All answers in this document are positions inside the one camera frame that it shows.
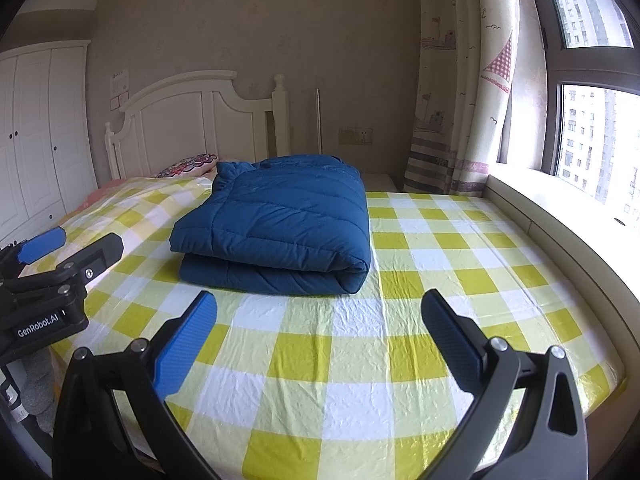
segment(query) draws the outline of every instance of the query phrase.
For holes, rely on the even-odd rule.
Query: white headboard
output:
[[[104,137],[113,178],[153,176],[200,153],[257,162],[290,154],[289,98],[284,76],[274,77],[271,99],[242,99],[233,70],[201,70],[162,79],[121,107],[124,125]],[[273,113],[275,151],[269,153],[267,113]]]

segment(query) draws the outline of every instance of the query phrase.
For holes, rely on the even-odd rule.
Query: yellow and white checkered sheet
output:
[[[123,350],[180,316],[200,286],[178,280],[174,222],[210,194],[207,179],[133,179],[69,219],[49,270],[107,232],[126,256],[91,284],[89,327],[54,345]],[[225,479],[415,479],[469,406],[420,319],[437,288],[487,336],[515,349],[567,350],[582,409],[592,412],[623,367],[583,298],[523,231],[476,198],[368,193],[372,267],[352,296],[297,298],[210,289],[218,322],[168,405]],[[515,394],[483,463],[504,446]],[[118,396],[130,425],[124,396]]]

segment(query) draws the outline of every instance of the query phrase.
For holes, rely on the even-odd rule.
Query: sailboat print curtain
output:
[[[495,162],[518,44],[519,0],[421,0],[408,192],[480,196]]]

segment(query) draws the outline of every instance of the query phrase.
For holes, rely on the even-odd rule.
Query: folded comforter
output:
[[[212,194],[175,223],[180,278],[280,295],[357,292],[370,265],[355,168],[325,155],[220,162]]]

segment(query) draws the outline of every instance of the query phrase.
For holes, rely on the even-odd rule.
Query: power outlet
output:
[[[373,144],[373,130],[371,128],[340,128],[338,130],[339,144],[354,144],[365,146]]]

